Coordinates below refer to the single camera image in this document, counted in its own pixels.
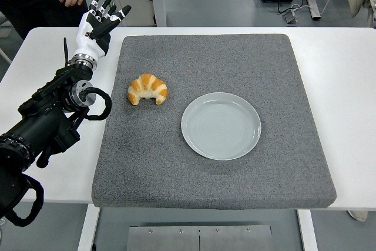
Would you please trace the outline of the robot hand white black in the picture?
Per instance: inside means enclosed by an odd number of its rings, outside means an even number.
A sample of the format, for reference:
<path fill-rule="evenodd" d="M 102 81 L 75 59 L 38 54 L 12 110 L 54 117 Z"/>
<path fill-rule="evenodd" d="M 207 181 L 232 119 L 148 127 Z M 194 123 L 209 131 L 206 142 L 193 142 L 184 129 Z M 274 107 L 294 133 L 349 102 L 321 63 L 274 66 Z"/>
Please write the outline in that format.
<path fill-rule="evenodd" d="M 110 32 L 122 22 L 132 8 L 126 5 L 118 10 L 115 5 L 109 7 L 111 1 L 105 0 L 100 4 L 99 0 L 92 0 L 79 24 L 76 35 L 78 49 L 75 54 L 89 55 L 96 61 L 107 54 Z"/>

